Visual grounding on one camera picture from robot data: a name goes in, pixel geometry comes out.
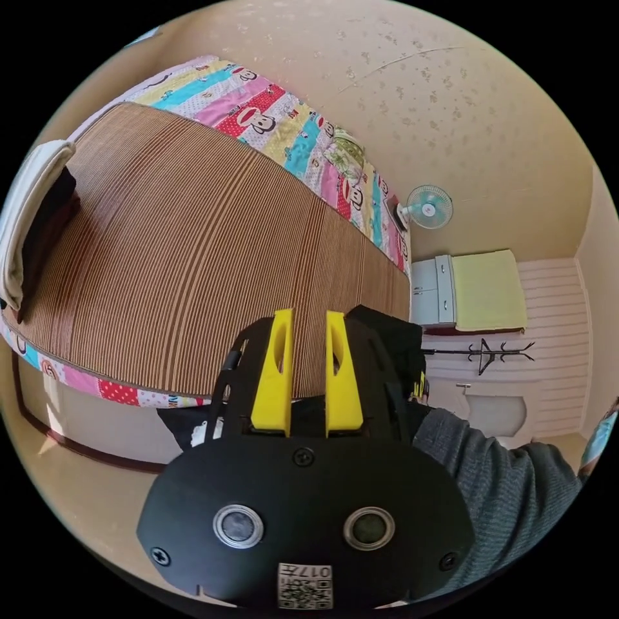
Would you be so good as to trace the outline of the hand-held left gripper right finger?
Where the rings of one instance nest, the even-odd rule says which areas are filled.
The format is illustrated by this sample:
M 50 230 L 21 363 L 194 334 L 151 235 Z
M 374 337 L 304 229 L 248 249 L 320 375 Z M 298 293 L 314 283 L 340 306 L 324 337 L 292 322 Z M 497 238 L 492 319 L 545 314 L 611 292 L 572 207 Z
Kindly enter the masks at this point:
M 326 313 L 326 436 L 361 429 L 364 418 L 344 314 Z

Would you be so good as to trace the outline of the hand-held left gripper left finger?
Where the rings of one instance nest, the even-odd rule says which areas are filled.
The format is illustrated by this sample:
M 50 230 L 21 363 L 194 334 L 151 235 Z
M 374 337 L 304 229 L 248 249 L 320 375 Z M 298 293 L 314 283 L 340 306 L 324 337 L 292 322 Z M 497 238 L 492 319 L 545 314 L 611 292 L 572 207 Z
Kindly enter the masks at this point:
M 277 310 L 267 340 L 264 362 L 251 411 L 260 432 L 290 435 L 293 386 L 293 310 Z

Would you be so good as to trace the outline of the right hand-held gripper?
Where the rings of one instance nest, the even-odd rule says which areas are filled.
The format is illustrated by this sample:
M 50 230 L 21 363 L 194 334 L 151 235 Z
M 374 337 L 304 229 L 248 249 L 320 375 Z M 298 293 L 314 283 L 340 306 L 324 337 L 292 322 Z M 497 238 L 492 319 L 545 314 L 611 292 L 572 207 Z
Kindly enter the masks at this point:
M 417 401 L 419 395 L 429 391 L 420 326 L 363 305 L 351 309 L 349 317 L 365 324 L 380 337 L 407 400 Z

